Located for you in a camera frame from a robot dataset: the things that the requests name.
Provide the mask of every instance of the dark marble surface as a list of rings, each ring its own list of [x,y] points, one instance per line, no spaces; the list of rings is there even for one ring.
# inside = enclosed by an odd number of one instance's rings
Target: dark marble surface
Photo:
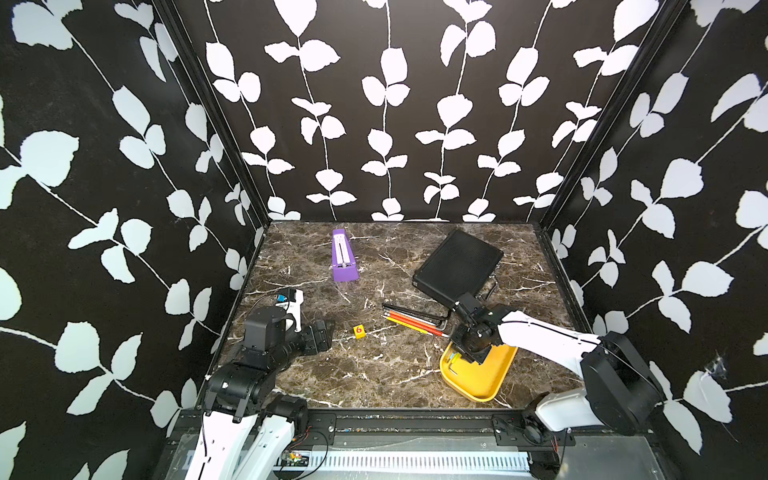
[[[345,228],[351,237],[359,280],[334,283],[331,278],[334,228]],[[496,398],[470,401],[440,375],[447,338],[423,335],[381,317],[385,300],[445,312],[411,285],[411,275],[454,228],[437,223],[272,223],[219,364],[239,352],[243,317],[253,302],[282,286],[295,286],[304,291],[303,322],[336,322],[330,351],[300,357],[277,377],[277,391],[307,398],[310,406],[522,408],[540,393],[579,386],[579,378],[566,368],[521,349]],[[531,226],[465,223],[459,228],[505,252],[490,305],[506,303],[534,318],[572,328]],[[453,322],[452,318],[447,333]],[[355,339],[352,328],[360,323],[367,335]]]

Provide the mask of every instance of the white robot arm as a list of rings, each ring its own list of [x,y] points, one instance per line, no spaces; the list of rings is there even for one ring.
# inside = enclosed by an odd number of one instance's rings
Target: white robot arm
[[[305,432],[306,400],[278,396],[263,408],[264,400],[275,386],[277,373],[294,358],[330,348],[333,324],[319,320],[302,325],[302,291],[283,290],[275,306],[247,314],[242,358],[208,379],[202,426],[186,480],[266,478],[295,434]],[[257,437],[238,465],[255,427]]]
[[[579,333],[534,319],[510,306],[483,307],[466,293],[455,304],[462,318],[451,341],[465,358],[483,363],[502,343],[537,353],[584,380],[584,387],[536,399],[526,411],[543,432],[606,425],[633,435],[662,400],[661,385],[629,340],[616,332]]]

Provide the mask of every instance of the wallpaper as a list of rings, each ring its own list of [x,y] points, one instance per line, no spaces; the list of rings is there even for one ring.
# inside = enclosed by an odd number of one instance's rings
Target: wallpaper
[[[768,2],[692,1],[549,227],[595,333],[664,387],[684,478],[768,454]]]
[[[0,479],[146,478],[260,226],[152,5],[2,2]]]
[[[176,7],[271,218],[536,221],[659,1]]]

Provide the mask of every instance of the white leaf pattern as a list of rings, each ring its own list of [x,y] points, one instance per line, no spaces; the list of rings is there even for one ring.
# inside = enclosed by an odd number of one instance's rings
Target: white leaf pattern
[[[605,182],[616,172],[618,159],[613,147],[607,149],[600,159],[600,182]]]
[[[498,96],[506,107],[511,107],[520,100],[523,87],[518,84],[504,84],[498,88]]]
[[[86,228],[85,230],[72,237],[72,239],[69,240],[67,247],[69,247],[71,250],[76,250],[94,242],[110,240],[111,238],[114,238],[114,232],[118,229],[118,222],[118,209],[113,208],[107,213],[101,215],[101,218],[98,219],[96,227]]]
[[[661,85],[661,90],[659,90],[659,95],[656,96],[654,107],[651,110],[657,111],[660,114],[670,113],[683,96],[687,83],[688,77],[679,72],[670,75],[664,84]]]
[[[344,179],[344,176],[333,169],[326,168],[325,170],[317,172],[315,174],[315,178],[320,185],[323,185],[323,188],[331,191],[341,183],[341,180]]]
[[[341,137],[346,131],[344,130],[344,125],[342,125],[338,118],[326,115],[323,117],[323,122],[320,125],[320,133],[322,133],[325,138],[333,139]]]
[[[446,128],[456,125],[471,109],[472,102],[462,94],[450,95],[437,102],[437,112]]]
[[[121,17],[133,20],[147,30],[154,21],[152,5],[148,3],[140,3],[137,7],[127,3],[118,3],[114,6],[114,11]]]
[[[586,67],[595,61],[605,61],[606,58],[608,58],[608,53],[600,47],[584,48],[574,52],[574,60],[579,68]]]
[[[194,252],[206,240],[208,240],[208,230],[205,227],[202,225],[192,227],[189,241],[190,252]]]
[[[282,41],[264,45],[264,51],[277,63],[283,63],[286,59],[299,56],[299,49]]]
[[[317,3],[315,0],[274,0],[280,17],[290,31],[300,37],[306,26],[315,18]]]
[[[184,115],[184,122],[195,137],[208,141],[208,122],[203,105],[190,104]]]
[[[613,50],[603,62],[600,74],[610,77],[611,75],[616,75],[617,73],[627,70],[636,53],[636,45],[624,45],[623,47]]]
[[[152,152],[143,140],[128,135],[120,140],[119,148],[120,152],[137,167],[150,169],[154,166]]]
[[[183,315],[190,311],[190,285],[186,279],[181,279],[170,286],[165,297],[165,313]]]
[[[437,130],[420,131],[416,134],[416,139],[424,145],[431,144],[433,141],[441,141],[445,135]]]
[[[101,254],[101,265],[107,269],[115,280],[120,280],[122,283],[133,283],[136,281],[128,269],[128,264],[125,263],[125,252],[122,245],[107,248]]]
[[[304,117],[301,119],[301,136],[304,137],[304,141],[308,144],[312,144],[315,131],[320,125],[312,118]]]
[[[54,364],[66,373],[87,372],[101,362],[98,355],[99,337],[96,329],[88,322],[67,322],[58,339]]]
[[[507,80],[519,85],[525,84],[538,62],[538,50],[520,47],[507,67]]]
[[[658,0],[622,0],[614,13],[614,40],[620,41],[651,20],[658,8]]]
[[[408,76],[408,62],[402,48],[387,48],[383,51],[381,64],[387,85],[399,83]]]
[[[661,233],[666,238],[674,238],[674,215],[672,210],[663,204],[650,205],[643,212],[643,225]]]
[[[70,415],[86,415],[96,409],[98,401],[112,383],[112,375],[105,373],[91,379],[67,407]]]
[[[674,290],[674,278],[672,277],[672,272],[670,271],[667,262],[662,260],[657,263],[654,267],[654,271],[651,272],[650,275],[656,280],[656,283],[659,284],[659,288],[665,296],[672,294],[672,290]]]
[[[205,56],[208,68],[217,77],[235,81],[235,64],[230,49],[218,42],[206,42]]]
[[[585,200],[590,200],[594,196],[594,180],[590,177],[584,177],[581,182],[581,195]]]
[[[0,320],[8,320],[22,307],[22,293],[13,277],[0,268]]]
[[[261,96],[261,80],[259,75],[246,71],[240,76],[240,80],[237,81],[237,88],[240,93],[243,94],[243,98],[246,101],[253,103],[259,100]]]
[[[745,191],[739,199],[736,223],[744,228],[768,225],[768,197],[758,191]]]
[[[60,131],[36,131],[22,141],[20,161],[24,172],[49,187],[58,187],[69,175],[79,138]]]
[[[648,138],[664,128],[664,119],[659,114],[648,114],[640,126],[640,136]]]
[[[440,41],[440,60],[446,67],[451,61],[451,55],[459,44],[467,38],[466,32],[457,27],[456,25],[448,25],[445,32],[442,34],[442,40]]]
[[[624,312],[613,310],[605,314],[605,327],[608,332],[626,333],[629,323]]]
[[[382,85],[382,82],[378,78],[365,77],[362,80],[362,92],[366,94],[366,98],[371,102],[371,105],[381,107],[384,103],[386,87]]]
[[[467,37],[467,55],[481,57],[495,49],[496,32],[493,26],[487,22],[477,22]]]
[[[360,170],[374,174],[377,177],[383,177],[387,172],[386,165],[378,160],[371,160],[370,162],[367,162],[360,168]]]
[[[329,104],[322,101],[316,101],[314,103],[311,103],[308,100],[305,100],[303,98],[297,98],[297,97],[291,98],[290,100],[297,107],[303,108],[304,110],[308,111],[312,115],[315,115],[316,117],[327,114],[328,111],[331,109],[331,106]]]
[[[523,107],[529,107],[533,105],[549,86],[549,78],[536,77],[523,88],[523,94],[520,98],[520,105]]]
[[[160,47],[160,51],[163,52],[163,56],[168,61],[176,61],[179,56],[179,52],[176,51],[174,42],[170,39],[168,30],[165,25],[161,23],[154,24],[154,36],[157,39],[157,46]]]
[[[712,420],[730,423],[730,398],[708,372],[695,372],[685,385],[683,399],[709,415]]]
[[[664,416],[677,430],[683,439],[688,442],[694,452],[701,453],[701,427],[694,414],[685,405],[679,402],[665,402]]]
[[[672,160],[661,181],[660,198],[688,198],[701,192],[701,167],[684,158]]]
[[[592,250],[592,253],[589,255],[589,260],[587,260],[587,265],[591,265],[595,262],[605,262],[607,260],[605,256],[605,249],[603,247],[598,247],[594,250]]]
[[[154,74],[162,81],[165,81],[163,68],[160,66],[160,55],[157,53],[159,49],[157,42],[152,38],[141,37],[139,38],[139,45],[141,46],[142,53],[144,53],[144,58],[147,60],[147,64]]]
[[[8,480],[13,473],[14,458],[18,454],[18,444],[27,434],[27,422],[0,433],[0,478]]]
[[[465,145],[471,145],[474,143],[475,135],[467,130],[464,130],[463,128],[457,128],[456,130],[451,130],[448,132],[442,142],[442,146],[446,150],[455,150],[457,148],[464,147]]]
[[[576,124],[566,120],[560,124],[556,132],[552,135],[552,148],[557,148],[563,138],[567,137],[572,131],[576,130]]]
[[[711,121],[715,121],[722,114],[752,98],[760,96],[760,80],[754,73],[746,74],[728,87],[720,96],[720,100],[712,109]]]
[[[275,146],[275,134],[268,126],[254,128],[250,132],[250,141],[262,154],[266,155]]]
[[[658,306],[662,315],[675,322],[685,333],[690,333],[690,311],[683,300],[665,296],[659,300]]]
[[[524,130],[515,130],[502,135],[502,137],[498,139],[498,156],[500,158],[506,157],[508,154],[520,148],[524,141]]]
[[[299,59],[304,70],[318,71],[338,62],[340,56],[324,41],[308,40],[299,49]]]
[[[592,134],[592,130],[594,129],[594,126],[598,124],[597,120],[587,120],[579,128],[576,129],[573,141],[577,143],[581,143],[583,141],[587,141],[589,136]]]
[[[379,155],[386,157],[392,149],[392,136],[385,131],[371,129],[368,133],[368,145]]]
[[[709,262],[696,262],[683,278],[682,290],[701,296],[720,296],[728,291],[733,277],[719,266]]]
[[[131,218],[120,226],[125,246],[135,255],[147,251],[152,227],[145,221]]]
[[[61,19],[35,3],[23,2],[16,5],[11,26],[19,43],[45,45],[58,50],[72,48],[72,35],[61,23]]]

